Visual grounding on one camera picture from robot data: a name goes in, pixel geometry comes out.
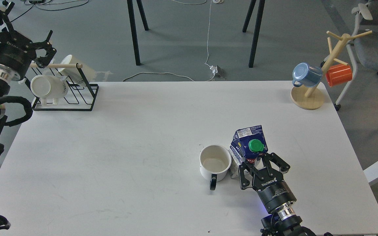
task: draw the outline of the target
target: green cap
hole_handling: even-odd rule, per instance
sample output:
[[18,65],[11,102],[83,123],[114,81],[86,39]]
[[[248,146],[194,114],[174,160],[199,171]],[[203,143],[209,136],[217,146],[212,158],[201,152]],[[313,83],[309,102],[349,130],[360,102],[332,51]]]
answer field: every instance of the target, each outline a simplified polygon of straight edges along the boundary
[[260,152],[264,150],[265,145],[258,139],[249,141],[249,149],[253,152]]

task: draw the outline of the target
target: white ceramic mug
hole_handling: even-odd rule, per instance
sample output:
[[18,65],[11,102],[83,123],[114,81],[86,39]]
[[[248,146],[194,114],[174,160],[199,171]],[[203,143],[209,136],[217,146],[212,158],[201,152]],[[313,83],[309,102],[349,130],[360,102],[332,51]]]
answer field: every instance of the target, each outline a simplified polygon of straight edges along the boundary
[[[61,61],[61,64],[76,65],[77,63],[83,65],[83,68],[81,68],[81,70],[83,71],[88,82],[92,81],[93,79],[96,79],[96,72],[91,67],[87,66],[73,55],[68,55]],[[74,83],[80,85],[81,87],[86,86],[84,79],[81,77],[77,68],[61,68],[59,72],[64,76],[69,76]]]
[[60,77],[50,75],[35,76],[30,83],[31,92],[39,97],[42,105],[46,105],[46,99],[53,99],[53,104],[58,104],[58,99],[65,97],[69,86]]
[[210,181],[210,190],[215,190],[216,183],[227,174],[231,165],[230,152],[223,146],[210,145],[199,156],[201,175]]

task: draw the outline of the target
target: gray floor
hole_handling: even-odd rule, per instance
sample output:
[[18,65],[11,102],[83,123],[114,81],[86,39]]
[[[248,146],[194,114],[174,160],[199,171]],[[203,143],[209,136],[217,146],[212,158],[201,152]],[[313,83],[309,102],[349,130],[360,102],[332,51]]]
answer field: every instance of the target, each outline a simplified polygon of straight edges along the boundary
[[[20,1],[15,2],[11,18],[29,8]],[[298,63],[304,61],[318,66],[328,54],[325,32],[351,33],[354,16],[350,12],[359,1],[267,1],[256,60],[251,69],[247,64],[256,10],[247,33],[242,33],[241,29],[249,2],[225,0],[211,6],[208,64],[219,65],[225,70],[225,78],[217,80],[291,80],[292,69]],[[210,1],[188,6],[170,0],[145,0],[143,5],[150,31],[143,30],[138,10],[135,11],[142,66],[135,66],[124,0],[92,0],[79,8],[54,12],[32,9],[13,24],[16,30],[36,42],[44,40],[48,31],[53,30],[53,45],[57,49],[55,62],[73,54],[101,72],[96,81],[122,81],[144,71],[173,72],[196,81],[208,80],[211,73],[204,62],[207,58]],[[348,61],[345,52],[339,58]],[[27,76],[33,78],[34,75],[29,71]],[[139,75],[129,81],[183,80],[187,79],[171,75]],[[10,85],[10,95],[32,98],[24,85],[15,82]],[[342,88],[343,85],[327,86],[333,101]],[[339,117],[365,169],[378,160],[378,76],[375,72],[359,65],[357,79],[341,104]],[[13,119],[22,114],[10,106],[8,115]],[[4,129],[0,142],[6,145],[6,150],[17,130],[18,127]],[[372,190],[378,201],[378,183],[372,186]]]

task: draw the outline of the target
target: black mug handle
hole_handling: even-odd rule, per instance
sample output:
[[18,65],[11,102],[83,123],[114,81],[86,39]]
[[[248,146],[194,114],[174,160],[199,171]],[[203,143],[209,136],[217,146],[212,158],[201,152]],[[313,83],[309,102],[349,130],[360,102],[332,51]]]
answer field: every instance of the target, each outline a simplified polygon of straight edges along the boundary
[[210,190],[215,190],[217,185],[217,174],[211,174]]

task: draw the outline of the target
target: blue mug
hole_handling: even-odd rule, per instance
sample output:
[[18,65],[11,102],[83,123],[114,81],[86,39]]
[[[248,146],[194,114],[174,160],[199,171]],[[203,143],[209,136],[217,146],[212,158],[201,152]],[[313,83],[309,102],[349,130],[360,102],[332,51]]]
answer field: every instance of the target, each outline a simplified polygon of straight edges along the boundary
[[310,66],[305,62],[300,63],[293,70],[293,85],[295,87],[300,87],[301,85],[308,88],[314,87],[319,84],[322,75],[323,72],[320,67]]

